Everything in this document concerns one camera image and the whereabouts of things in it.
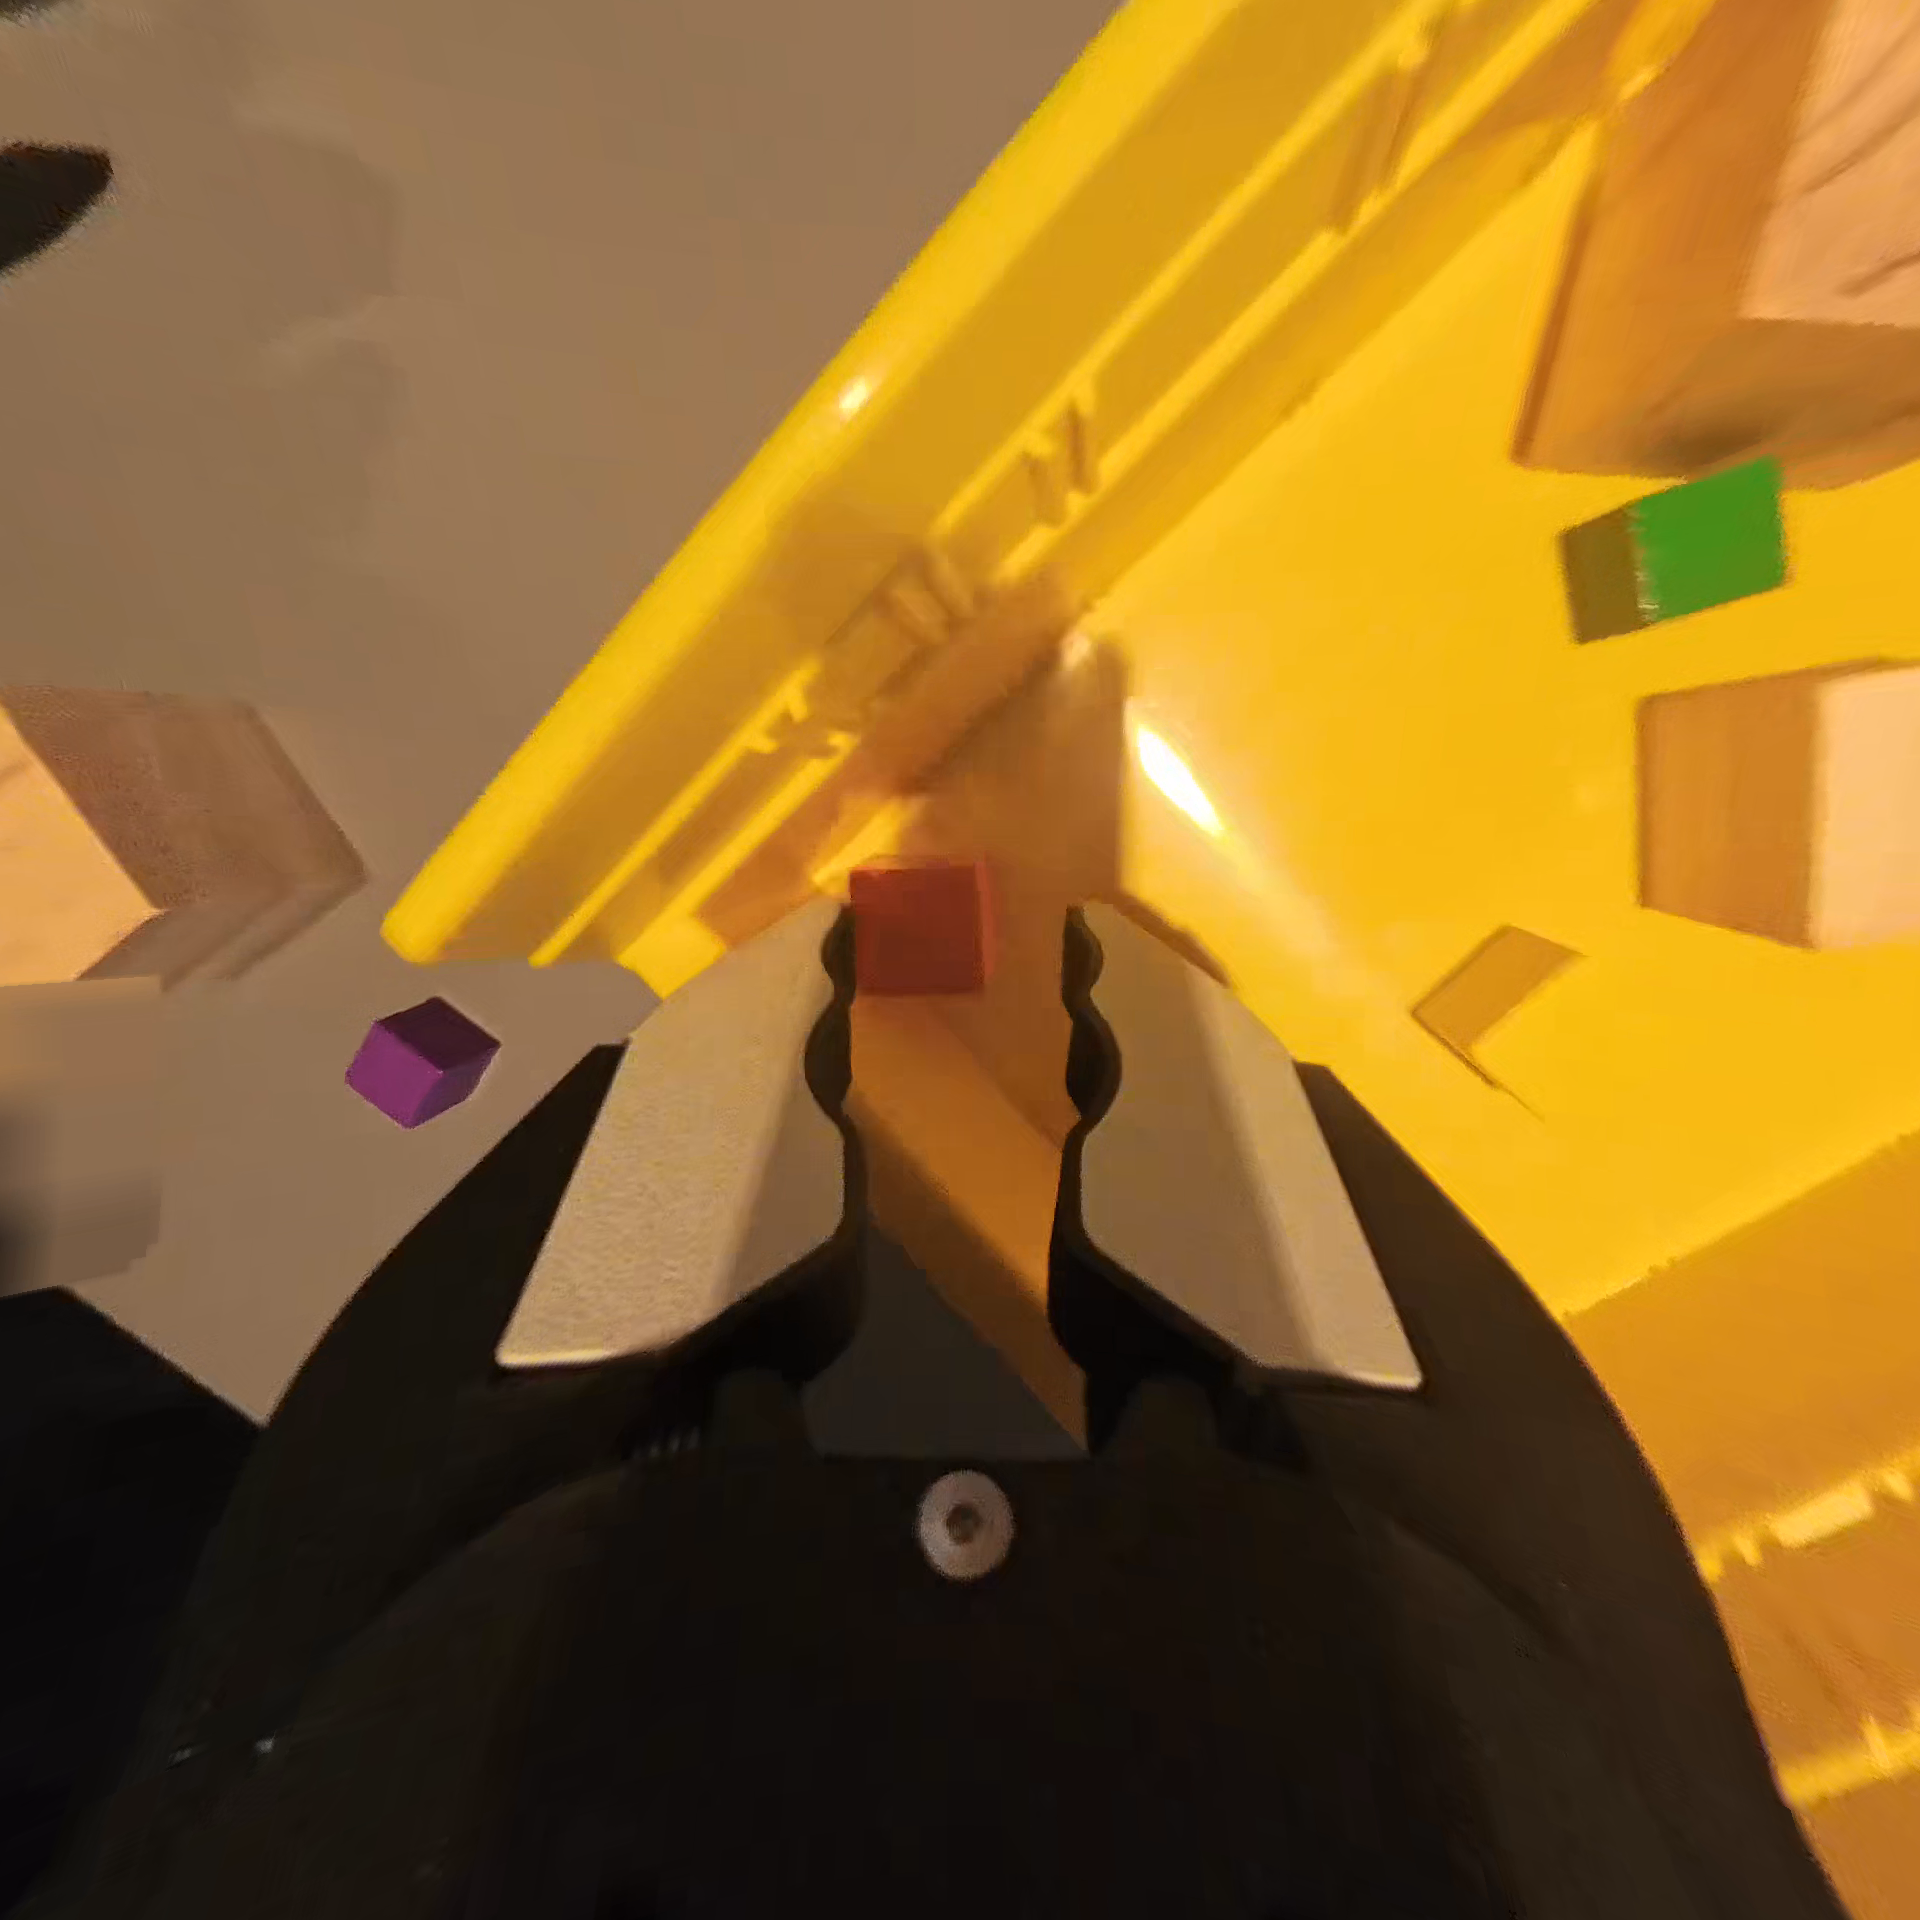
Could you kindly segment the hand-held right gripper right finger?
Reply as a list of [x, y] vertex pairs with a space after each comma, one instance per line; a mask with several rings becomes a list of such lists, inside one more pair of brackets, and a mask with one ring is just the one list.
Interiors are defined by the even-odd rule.
[[1066, 920], [1067, 1018], [1050, 1320], [1066, 1263], [1261, 1378], [1413, 1394], [1421, 1365], [1283, 1042], [1113, 902]]

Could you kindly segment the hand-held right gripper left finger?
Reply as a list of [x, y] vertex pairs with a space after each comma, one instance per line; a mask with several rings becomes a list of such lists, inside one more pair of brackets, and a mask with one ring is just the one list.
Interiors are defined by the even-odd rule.
[[524, 1287], [509, 1374], [686, 1354], [859, 1254], [853, 918], [812, 899], [633, 1030]]

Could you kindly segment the red wooden cube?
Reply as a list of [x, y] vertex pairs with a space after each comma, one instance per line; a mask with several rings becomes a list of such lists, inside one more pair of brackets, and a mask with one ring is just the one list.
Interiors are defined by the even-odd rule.
[[996, 967], [985, 859], [883, 859], [848, 873], [863, 999], [974, 995]]

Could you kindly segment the yellow plastic bin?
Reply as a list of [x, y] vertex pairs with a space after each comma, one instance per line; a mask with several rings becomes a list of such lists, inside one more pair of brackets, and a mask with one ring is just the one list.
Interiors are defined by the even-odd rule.
[[[667, 995], [896, 854], [1067, 635], [1113, 642], [1107, 895], [1581, 1341], [1841, 1900], [1918, 1915], [1918, 942], [1642, 907], [1635, 754], [1651, 693], [1918, 664], [1918, 459], [1783, 476], [1786, 586], [1572, 642], [1558, 536], [1697, 476], [1514, 458], [1606, 112], [1701, 7], [1123, 7], [382, 934]], [[996, 888], [985, 994], [864, 1014], [854, 1114], [886, 1231], [1077, 1431], [1060, 914]], [[1409, 1010], [1502, 925], [1583, 958], [1480, 1042], [1495, 1090]]]

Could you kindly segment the large plain wooden cube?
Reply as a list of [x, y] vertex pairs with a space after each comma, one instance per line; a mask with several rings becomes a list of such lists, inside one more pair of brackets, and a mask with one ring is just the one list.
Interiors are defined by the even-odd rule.
[[1918, 2], [1704, 2], [1606, 112], [1526, 467], [1830, 491], [1918, 459]]
[[1066, 907], [1120, 887], [1130, 664], [1104, 638], [1067, 635], [925, 777], [896, 853], [981, 859], [1004, 895]]
[[368, 868], [237, 702], [2, 688], [2, 985], [223, 985]]
[[1918, 664], [1651, 693], [1638, 902], [1786, 948], [1918, 942]]

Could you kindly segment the green wooden cube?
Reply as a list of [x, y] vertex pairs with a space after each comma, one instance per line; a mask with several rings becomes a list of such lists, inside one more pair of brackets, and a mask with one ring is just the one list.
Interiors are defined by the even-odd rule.
[[1788, 583], [1783, 467], [1720, 467], [1618, 504], [1557, 544], [1572, 642], [1638, 635]]

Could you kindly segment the purple wooden cube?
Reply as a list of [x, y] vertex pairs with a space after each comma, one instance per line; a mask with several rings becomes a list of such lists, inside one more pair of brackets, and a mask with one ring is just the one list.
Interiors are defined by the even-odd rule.
[[433, 995], [377, 1018], [343, 1081], [398, 1131], [420, 1131], [469, 1098], [499, 1049], [489, 1028]]

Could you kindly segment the small tan wooden cube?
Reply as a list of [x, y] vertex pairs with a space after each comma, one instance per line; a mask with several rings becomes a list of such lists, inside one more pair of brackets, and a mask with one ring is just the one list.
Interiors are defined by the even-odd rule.
[[1502, 925], [1440, 983], [1432, 983], [1432, 989], [1415, 999], [1409, 1018], [1485, 1086], [1504, 1090], [1504, 1081], [1480, 1061], [1480, 1042], [1581, 958], [1583, 950], [1534, 934], [1531, 926]]

